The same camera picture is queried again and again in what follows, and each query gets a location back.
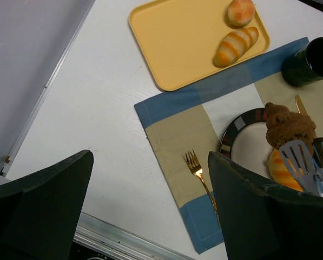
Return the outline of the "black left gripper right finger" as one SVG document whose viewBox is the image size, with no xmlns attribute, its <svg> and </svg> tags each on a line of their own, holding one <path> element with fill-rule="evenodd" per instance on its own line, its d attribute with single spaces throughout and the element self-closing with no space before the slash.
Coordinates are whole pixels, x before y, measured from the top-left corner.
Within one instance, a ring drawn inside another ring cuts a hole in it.
<svg viewBox="0 0 323 260">
<path fill-rule="evenodd" d="M 229 259 L 323 259 L 323 197 L 243 168 L 219 152 L 208 167 Z"/>
</svg>

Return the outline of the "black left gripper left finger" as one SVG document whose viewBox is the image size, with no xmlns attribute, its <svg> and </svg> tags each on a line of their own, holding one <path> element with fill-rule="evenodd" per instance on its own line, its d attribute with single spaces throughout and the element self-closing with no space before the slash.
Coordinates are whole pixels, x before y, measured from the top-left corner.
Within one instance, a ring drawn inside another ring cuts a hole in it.
<svg viewBox="0 0 323 260">
<path fill-rule="evenodd" d="M 82 150 L 0 185 L 0 259 L 67 259 L 94 164 Z"/>
</svg>

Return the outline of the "striped croissant bread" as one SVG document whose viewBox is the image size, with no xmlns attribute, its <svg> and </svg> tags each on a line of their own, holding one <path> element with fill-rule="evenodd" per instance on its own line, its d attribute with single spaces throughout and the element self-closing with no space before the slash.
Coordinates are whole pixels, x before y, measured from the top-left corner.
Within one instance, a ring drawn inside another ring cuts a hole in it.
<svg viewBox="0 0 323 260">
<path fill-rule="evenodd" d="M 277 149 L 272 150 L 267 161 L 267 166 L 269 173 L 275 182 L 289 187 L 290 189 L 294 189 L 300 192 L 303 191 L 302 187 L 287 170 Z"/>
</svg>

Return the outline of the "brown chocolate bread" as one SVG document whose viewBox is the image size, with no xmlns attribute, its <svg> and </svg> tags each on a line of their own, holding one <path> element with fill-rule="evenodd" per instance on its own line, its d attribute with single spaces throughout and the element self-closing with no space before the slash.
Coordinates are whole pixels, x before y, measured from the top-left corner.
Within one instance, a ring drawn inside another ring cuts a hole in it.
<svg viewBox="0 0 323 260">
<path fill-rule="evenodd" d="M 310 153 L 314 153 L 316 124 L 308 115 L 291 112 L 286 106 L 265 104 L 266 113 L 266 140 L 275 149 L 292 140 L 301 140 Z"/>
</svg>

